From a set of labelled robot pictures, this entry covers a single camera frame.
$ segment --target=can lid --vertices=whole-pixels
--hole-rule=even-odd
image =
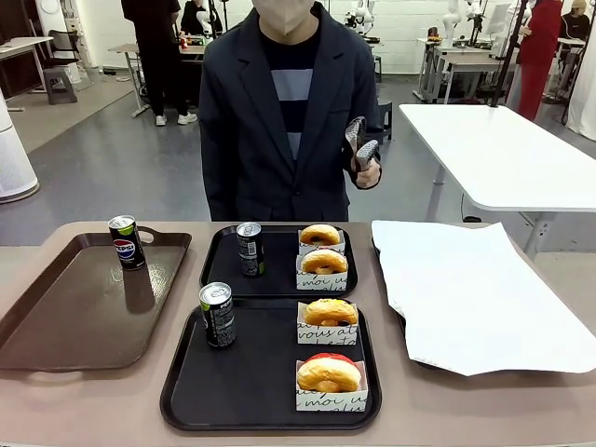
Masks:
[[[134,217],[132,216],[116,216],[108,223],[108,226],[114,228],[114,230],[121,230],[122,228],[133,225],[134,222]]]
[[[236,233],[244,237],[255,236],[261,233],[261,226],[256,222],[241,223],[236,227]]]
[[[220,305],[232,296],[232,289],[224,282],[211,282],[198,293],[202,303],[207,305]]]

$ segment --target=black tray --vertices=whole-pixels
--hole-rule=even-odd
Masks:
[[[381,387],[361,313],[356,345],[298,345],[295,300],[235,300],[234,307],[237,339],[224,349],[207,344],[199,308],[186,321],[161,393],[169,424],[184,431],[350,430],[378,414]],[[296,411],[296,360],[321,352],[365,361],[363,413]]]
[[[381,270],[383,270],[383,267],[381,266],[381,251],[379,249],[376,248],[376,246],[374,245],[374,240],[372,241],[372,246],[374,247],[374,252],[376,253],[376,257],[379,259],[379,267],[381,267]],[[399,314],[398,312],[395,312],[395,315],[398,318],[398,323],[400,324],[400,328],[401,328],[401,333],[403,333],[403,338],[406,337],[406,318],[402,317],[401,314]],[[417,363],[418,365],[420,365],[422,368],[426,368],[428,370],[440,370],[441,368],[438,368],[436,366],[432,366],[429,365],[427,363],[422,363],[421,361],[413,361],[414,363]]]
[[[299,291],[296,289],[298,230],[304,225],[263,225],[264,274],[247,278],[240,271],[236,227],[228,226],[213,236],[201,273],[201,285],[221,281],[232,288],[237,298],[258,297],[337,297],[354,290],[358,272],[350,236],[344,231],[347,259],[345,291]]]

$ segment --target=person's neck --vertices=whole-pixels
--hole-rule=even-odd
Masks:
[[[308,14],[308,17],[302,23],[287,34],[280,33],[261,18],[259,18],[259,27],[261,32],[274,42],[283,45],[296,45],[315,35],[318,29],[318,18]]]

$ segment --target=soda can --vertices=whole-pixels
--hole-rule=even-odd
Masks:
[[[242,274],[258,277],[264,273],[263,233],[256,222],[241,223],[236,228]]]
[[[108,226],[123,270],[136,270],[145,265],[137,223],[132,216],[116,216]]]
[[[212,282],[198,293],[207,333],[207,343],[226,347],[236,340],[232,289],[223,282]]]

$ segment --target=gray stripe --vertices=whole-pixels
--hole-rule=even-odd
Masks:
[[[310,93],[312,69],[308,70],[272,70],[273,82],[280,101],[306,101]]]
[[[291,154],[294,160],[298,158],[298,149],[300,149],[300,139],[302,133],[288,132],[288,141],[290,142]]]

